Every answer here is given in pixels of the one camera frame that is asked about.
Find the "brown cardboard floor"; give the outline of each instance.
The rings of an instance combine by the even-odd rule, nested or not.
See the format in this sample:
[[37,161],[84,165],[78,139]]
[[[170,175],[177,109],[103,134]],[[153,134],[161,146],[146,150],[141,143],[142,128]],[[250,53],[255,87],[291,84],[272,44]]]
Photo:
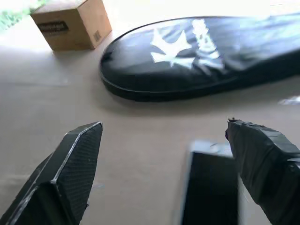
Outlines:
[[[298,77],[161,104],[126,101],[105,90],[98,62],[122,31],[187,15],[242,15],[249,9],[261,15],[267,7],[233,0],[182,4],[106,0],[114,32],[94,51],[54,55],[30,18],[0,35],[0,214],[67,131],[97,120],[104,134],[94,184],[104,187],[92,190],[83,225],[175,224],[188,145],[197,138],[225,141],[228,117],[280,130],[300,146],[300,107],[278,105],[300,94]],[[242,199],[243,224],[269,224],[247,192]]]

